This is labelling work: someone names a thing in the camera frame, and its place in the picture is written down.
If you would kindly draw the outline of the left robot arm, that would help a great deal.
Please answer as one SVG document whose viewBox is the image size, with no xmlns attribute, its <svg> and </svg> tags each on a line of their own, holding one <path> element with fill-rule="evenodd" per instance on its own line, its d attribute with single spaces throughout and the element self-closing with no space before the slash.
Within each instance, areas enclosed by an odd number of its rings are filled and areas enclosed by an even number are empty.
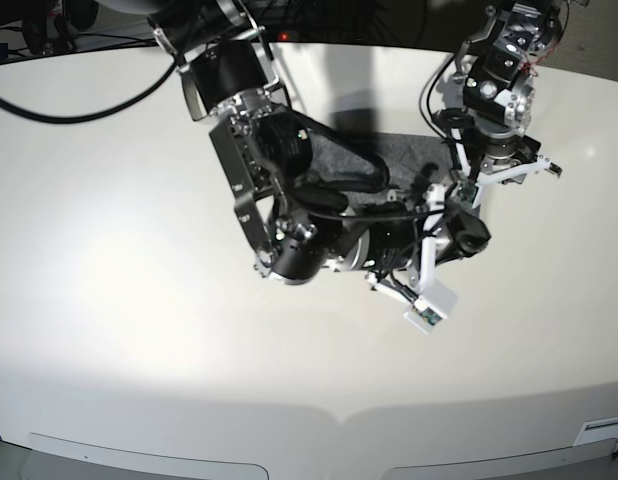
<svg viewBox="0 0 618 480">
<path fill-rule="evenodd" d="M 425 123 L 449 146 L 449 200 L 475 210 L 486 190 L 521 184 L 535 173 L 560 176 L 527 134 L 536 67 L 560 44 L 567 1 L 502 1 L 486 9 L 483 28 L 467 37 L 421 94 Z"/>
</svg>

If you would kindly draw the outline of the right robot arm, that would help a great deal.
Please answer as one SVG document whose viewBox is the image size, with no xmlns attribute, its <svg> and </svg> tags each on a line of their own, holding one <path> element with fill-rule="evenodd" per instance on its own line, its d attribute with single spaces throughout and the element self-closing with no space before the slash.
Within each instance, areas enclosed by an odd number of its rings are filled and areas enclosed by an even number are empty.
<svg viewBox="0 0 618 480">
<path fill-rule="evenodd" d="M 144 16 L 176 64 L 191 117 L 213 118 L 210 140 L 234 212 L 266 279 L 303 285 L 321 271 L 362 272 L 423 332 L 457 294 L 443 263 L 489 241 L 454 201 L 459 181 L 424 165 L 413 179 L 375 146 L 296 110 L 264 29 L 243 1 L 114 1 Z"/>
</svg>

